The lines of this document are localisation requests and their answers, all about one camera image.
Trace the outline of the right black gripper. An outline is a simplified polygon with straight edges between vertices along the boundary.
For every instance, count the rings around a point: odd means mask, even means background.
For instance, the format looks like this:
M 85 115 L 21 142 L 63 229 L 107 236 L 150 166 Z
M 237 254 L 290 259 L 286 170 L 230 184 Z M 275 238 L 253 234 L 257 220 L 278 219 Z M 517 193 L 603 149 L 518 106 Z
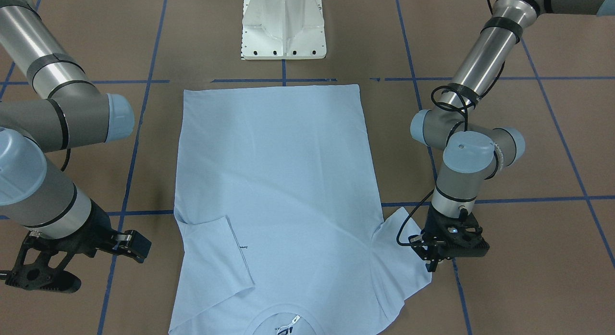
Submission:
M 137 263 L 144 263 L 152 245 L 137 230 L 128 230 L 123 234 L 114 230 L 109 216 L 94 201 L 91 201 L 89 217 L 79 230 L 64 238 L 46 239 L 46 243 L 52 250 L 85 254 L 90 258 L 101 250 L 134 259 Z

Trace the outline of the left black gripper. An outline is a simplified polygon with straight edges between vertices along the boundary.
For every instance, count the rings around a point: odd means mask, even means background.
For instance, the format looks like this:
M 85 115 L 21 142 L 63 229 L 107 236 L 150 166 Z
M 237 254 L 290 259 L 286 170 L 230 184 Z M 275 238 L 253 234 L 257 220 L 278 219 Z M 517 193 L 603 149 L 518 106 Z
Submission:
M 427 272 L 433 273 L 440 259 L 484 257 L 490 245 L 482 232 L 475 215 L 466 209 L 454 218 L 441 214 L 431 205 L 421 234 L 411 235 L 408 240 L 411 249 L 425 262 Z

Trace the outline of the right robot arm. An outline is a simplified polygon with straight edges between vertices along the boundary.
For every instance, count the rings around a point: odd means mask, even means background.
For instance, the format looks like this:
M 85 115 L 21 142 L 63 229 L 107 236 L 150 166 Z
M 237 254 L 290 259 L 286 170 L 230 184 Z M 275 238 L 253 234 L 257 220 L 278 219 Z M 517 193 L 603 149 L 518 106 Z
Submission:
M 1 0 L 1 45 L 39 96 L 1 104 L 1 214 L 44 250 L 103 250 L 143 262 L 151 242 L 137 231 L 112 228 L 107 214 L 48 159 L 49 152 L 130 136 L 135 115 L 129 101 L 96 88 L 33 0 Z

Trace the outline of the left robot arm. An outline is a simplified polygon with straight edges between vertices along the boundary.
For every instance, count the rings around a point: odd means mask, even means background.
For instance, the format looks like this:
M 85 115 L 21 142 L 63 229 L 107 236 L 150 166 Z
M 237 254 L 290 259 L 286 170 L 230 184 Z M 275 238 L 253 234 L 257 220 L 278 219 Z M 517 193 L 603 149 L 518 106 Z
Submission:
M 490 19 L 467 57 L 448 84 L 432 91 L 433 109 L 420 110 L 409 128 L 414 140 L 443 153 L 425 226 L 401 243 L 429 273 L 442 261 L 481 258 L 490 248 L 472 212 L 475 201 L 485 180 L 523 156 L 526 142 L 516 129 L 486 129 L 470 124 L 469 116 L 500 78 L 525 30 L 544 14 L 614 15 L 614 0 L 495 0 L 488 6 Z

